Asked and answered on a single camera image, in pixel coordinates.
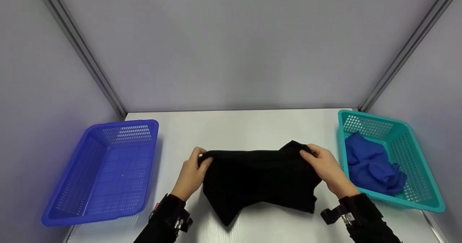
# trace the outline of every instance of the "black sleeve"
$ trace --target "black sleeve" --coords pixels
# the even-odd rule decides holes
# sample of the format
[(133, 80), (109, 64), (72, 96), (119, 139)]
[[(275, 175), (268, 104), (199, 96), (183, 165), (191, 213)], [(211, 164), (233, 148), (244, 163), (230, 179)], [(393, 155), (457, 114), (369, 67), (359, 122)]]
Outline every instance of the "black sleeve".
[(357, 229), (348, 229), (348, 232), (355, 243), (401, 243), (383, 220)]
[(184, 208), (186, 203), (174, 195), (165, 197), (149, 218), (148, 224), (134, 243), (173, 243), (178, 236), (172, 226), (165, 221), (175, 215), (175, 210)]
[(401, 243), (366, 194), (344, 197), (339, 203), (342, 213), (349, 212), (346, 228), (355, 243)]

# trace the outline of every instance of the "blue cloth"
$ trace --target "blue cloth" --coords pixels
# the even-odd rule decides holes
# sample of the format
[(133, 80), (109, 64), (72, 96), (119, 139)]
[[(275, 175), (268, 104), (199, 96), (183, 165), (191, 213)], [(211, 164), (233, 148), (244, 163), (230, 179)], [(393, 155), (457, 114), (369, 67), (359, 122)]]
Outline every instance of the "blue cloth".
[(407, 175), (391, 164), (383, 145), (364, 138), (359, 132), (345, 139), (350, 180), (354, 185), (386, 195), (404, 190)]

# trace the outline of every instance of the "white tabletop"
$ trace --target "white tabletop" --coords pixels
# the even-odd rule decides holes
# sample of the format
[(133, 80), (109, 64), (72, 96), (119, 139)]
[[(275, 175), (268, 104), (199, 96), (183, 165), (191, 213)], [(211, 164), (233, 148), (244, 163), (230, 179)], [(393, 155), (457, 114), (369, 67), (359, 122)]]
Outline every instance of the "white tabletop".
[[(157, 184), (153, 183), (149, 203), (139, 215), (74, 226), (68, 243), (130, 243), (147, 222), (156, 202), (170, 192), (178, 173), (195, 146), (207, 150), (279, 149), (288, 141), (313, 143), (337, 156), (337, 112), (340, 109), (252, 110), (130, 113), (126, 120), (155, 119), (160, 124), (156, 154), (160, 157)], [(339, 221), (326, 225), (320, 213), (338, 205), (325, 183), (315, 189), (315, 214), (259, 203), (244, 208), (230, 229), (223, 227), (207, 198), (199, 190), (186, 209), (194, 221), (179, 243), (303, 242), (351, 243)], [(422, 213), (398, 210), (378, 204), (384, 220), (403, 242), (438, 243)]]

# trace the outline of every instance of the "hand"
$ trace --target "hand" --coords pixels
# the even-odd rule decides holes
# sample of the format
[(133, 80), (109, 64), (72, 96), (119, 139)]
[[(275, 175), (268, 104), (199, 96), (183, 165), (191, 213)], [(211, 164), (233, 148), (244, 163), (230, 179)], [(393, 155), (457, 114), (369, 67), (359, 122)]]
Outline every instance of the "hand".
[(190, 158), (183, 162), (183, 167), (171, 194), (186, 201), (199, 189), (204, 181), (205, 172), (213, 161), (213, 158), (209, 157), (201, 163), (200, 167), (198, 166), (199, 155), (205, 152), (207, 151), (203, 148), (194, 148)]
[(318, 176), (326, 182), (329, 190), (338, 199), (360, 194), (359, 190), (346, 177), (346, 174), (329, 150), (315, 144), (309, 144), (308, 147), (316, 157), (304, 150), (300, 151), (300, 155), (313, 166)]

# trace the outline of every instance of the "plastic basket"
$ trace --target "plastic basket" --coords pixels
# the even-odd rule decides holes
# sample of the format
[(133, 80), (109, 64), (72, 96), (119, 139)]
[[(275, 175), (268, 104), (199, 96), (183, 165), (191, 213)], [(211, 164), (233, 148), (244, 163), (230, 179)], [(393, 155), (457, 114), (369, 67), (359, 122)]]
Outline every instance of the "plastic basket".
[(42, 223), (75, 225), (142, 211), (158, 128), (154, 120), (88, 128), (43, 212)]
[(411, 127), (403, 121), (376, 116), (368, 113), (340, 110), (337, 141), (339, 160), (345, 174), (348, 173), (345, 138), (359, 131), (366, 139), (382, 144), (391, 163), (398, 163), (400, 170), (407, 174), (404, 191), (389, 196), (358, 187), (371, 199), (398, 208), (413, 208), (431, 212), (443, 212), (443, 202), (435, 179), (428, 167)]

